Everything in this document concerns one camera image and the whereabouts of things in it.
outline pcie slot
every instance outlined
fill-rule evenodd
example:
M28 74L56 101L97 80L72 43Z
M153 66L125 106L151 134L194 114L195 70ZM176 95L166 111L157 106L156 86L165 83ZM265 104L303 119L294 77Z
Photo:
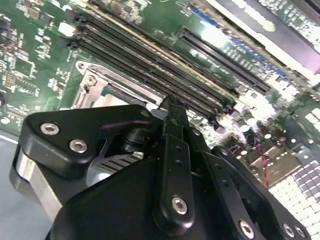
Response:
M155 81L154 77L151 80L150 78L151 76L147 77L144 73L139 72L139 69L137 69L136 67L132 65L127 65L126 63L120 61L119 59L116 59L112 55L108 54L107 52L103 51L102 49L88 42L80 41L78 43L78 47L96 56L97 58L100 58L101 60L106 61L108 64L114 64L116 68L119 69L120 71L124 72L125 74L126 72L129 73L129 75L133 76L136 80L138 80L142 84L145 84L151 88L154 88L155 90L159 91L162 94L177 96L179 99L185 102L191 110L197 112L198 114L200 114L205 118L210 117L211 114L213 113L213 111L206 110L205 108L203 108L201 104L192 102L190 99L192 99L193 96L188 95L188 97L190 98L188 99L186 98L187 96L185 95L185 92L180 93L178 91L175 91L174 89L173 90L165 89L163 87L163 84Z
M74 16L72 20L78 21L79 15ZM123 32L118 31L117 29L114 29L109 24L106 24L105 22L101 21L101 19L95 18L93 16L87 16L85 17L85 22L82 22L84 26L87 28L84 32L92 33L94 32L102 32L107 34L108 36L112 36L114 40L117 42L121 42L123 45L127 47L128 50L132 50L136 52L138 55L143 56L148 61L156 63L158 66L160 66L162 69L167 71L168 73L175 75L178 79L183 79L185 82L188 82L188 84L192 85L194 88L200 89L201 92L205 93L207 96L210 96L211 99L213 99L216 103L223 103L226 101L226 97L219 94L217 91L214 91L207 85L199 82L196 79L190 78L185 72L178 68L172 68L170 66L170 63L163 60L161 57L157 56L155 52L151 52L150 50L146 50L143 44L139 42L137 39L134 38L128 38L127 35L125 35ZM221 88L224 88L229 93L232 93L234 96L237 97L237 93L232 89L230 86L225 84L223 81L220 81L219 79L214 79L214 82L218 83L218 85Z
M201 50L200 52L205 53L207 56L209 55L212 58L211 60L214 60L214 62L216 62L219 66L223 67L226 71L231 72L241 82L247 84L257 92L265 94L271 89L270 86L262 82L253 73L246 70L233 59L225 57L223 52L220 52L219 50L209 46L186 28L183 29L181 38L189 46L197 49L197 51Z
M89 33L83 37L86 40L89 40L90 42L93 42L95 44L98 44L101 49L106 51L109 54L114 55L114 53L118 54L119 56L125 56L125 63L129 64L131 66L135 66L140 71L143 71L144 73L149 73L152 76L155 76L156 79L160 79L162 82L165 82L167 85L169 85L171 88L181 91L184 93L184 95L189 97L189 99L195 99L198 103L201 104L201 106L206 107L207 109L210 109L212 112L215 111L215 108L212 107L212 105L216 106L214 103L208 103L208 101L205 101L204 98L199 95L197 92L193 93L192 90L190 90L187 86L178 83L172 76L164 75L162 72L160 72L156 67L151 65L148 62L142 61L138 57L134 56L133 54L124 51L119 46L108 40L107 38L102 38L101 36L95 34L95 33Z

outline bolt head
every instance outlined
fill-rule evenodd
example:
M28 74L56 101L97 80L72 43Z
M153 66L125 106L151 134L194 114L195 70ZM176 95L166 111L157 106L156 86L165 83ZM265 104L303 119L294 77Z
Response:
M186 202L178 196L172 198L172 207L180 215L185 215L188 211L188 206Z
M51 122L45 122L40 126L40 130L45 135L57 135L60 132L60 128L58 125L51 123Z
M87 151L88 146L84 141L79 139L74 139L69 143L69 148L75 153L83 154L84 152Z
M254 239L255 233L252 227L244 220L240 220L239 227L248 239Z

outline black metal bracket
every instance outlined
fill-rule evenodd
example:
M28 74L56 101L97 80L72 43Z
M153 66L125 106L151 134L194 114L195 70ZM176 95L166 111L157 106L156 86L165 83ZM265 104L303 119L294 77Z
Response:
M189 146L183 130L189 125L179 102L165 100L168 115L163 120L158 153L158 179L153 216L157 225L170 236L184 234L194 223L194 198Z
M161 107L167 110L163 120L140 105L26 118L10 178L24 193L33 191L29 196L55 219L50 240L87 240L97 231L102 236L104 222L126 229L136 223L140 229L130 231L140 240L311 239L231 152L208 148L177 99L169 96ZM95 161L133 151L144 152L143 160L84 190ZM112 239L128 239L126 231L113 228Z
M140 105L40 112L24 120L19 145L26 156L56 174L79 178L102 150L101 141L112 141L133 127L146 128L152 122L151 113ZM58 133L50 134L50 129L44 133L41 126L45 123L57 126ZM81 141L78 147L85 143L85 152L72 150L73 140Z

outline cable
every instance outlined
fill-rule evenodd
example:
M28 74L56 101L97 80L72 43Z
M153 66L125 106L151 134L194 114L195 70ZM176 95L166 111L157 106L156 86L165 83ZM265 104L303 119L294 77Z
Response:
M261 157L262 157L262 166L264 168L263 170L263 175L264 175L264 183L267 189L269 189L269 176L268 176L268 171L267 171L267 156L264 155L262 148L261 148L261 144L258 143L256 145L256 149L258 150L258 152L260 153Z

